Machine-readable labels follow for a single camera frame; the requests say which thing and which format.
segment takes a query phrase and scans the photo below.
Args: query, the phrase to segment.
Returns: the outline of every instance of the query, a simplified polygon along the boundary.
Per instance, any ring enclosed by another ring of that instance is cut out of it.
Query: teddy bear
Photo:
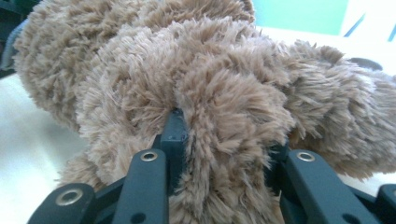
[[[263,168],[287,139],[339,174],[396,171],[395,77],[272,40],[250,0],[44,0],[28,20],[23,86],[89,142],[60,185],[124,177],[175,108],[189,137],[171,223],[278,223]]]

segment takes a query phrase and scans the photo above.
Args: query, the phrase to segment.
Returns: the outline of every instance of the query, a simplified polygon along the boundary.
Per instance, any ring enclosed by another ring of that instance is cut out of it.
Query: bolt hole
[[[297,157],[302,161],[314,161],[315,157],[307,152],[300,152]]]
[[[349,224],[361,224],[361,222],[350,214],[343,214],[343,219]]]
[[[136,213],[131,218],[131,223],[143,223],[146,220],[146,215],[144,213]]]
[[[142,161],[154,161],[157,157],[158,155],[155,152],[146,152],[140,157],[140,159],[142,159]]]
[[[77,202],[82,197],[81,189],[69,189],[56,198],[56,204],[66,206]]]
[[[62,197],[62,200],[71,201],[71,200],[77,198],[77,196],[78,195],[75,192],[68,192]]]

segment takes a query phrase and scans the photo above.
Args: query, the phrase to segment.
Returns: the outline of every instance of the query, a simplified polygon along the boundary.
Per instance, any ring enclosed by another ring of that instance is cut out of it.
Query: plush fur
[[[126,175],[169,111],[189,129],[172,223],[277,223],[263,167],[289,138],[335,171],[396,171],[396,80],[337,49],[260,34],[249,0],[53,0],[29,16],[17,71],[90,148],[62,184]]]

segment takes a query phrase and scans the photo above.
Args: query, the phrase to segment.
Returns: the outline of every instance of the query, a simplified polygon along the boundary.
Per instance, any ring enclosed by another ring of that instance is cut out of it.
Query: fluffy brown fur
[[[249,0],[53,0],[29,20],[23,84],[90,142],[63,184],[126,175],[176,107],[190,138],[172,223],[277,223],[262,170],[288,137],[342,174],[396,170],[396,80],[261,35]]]

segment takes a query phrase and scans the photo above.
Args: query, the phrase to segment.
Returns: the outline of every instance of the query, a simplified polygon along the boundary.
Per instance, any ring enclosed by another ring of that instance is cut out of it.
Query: stuffed animal
[[[277,223],[263,168],[288,138],[339,174],[396,171],[395,78],[332,47],[275,42],[250,0],[44,0],[28,19],[23,85],[90,143],[61,185],[124,177],[174,108],[189,139],[171,223]]]

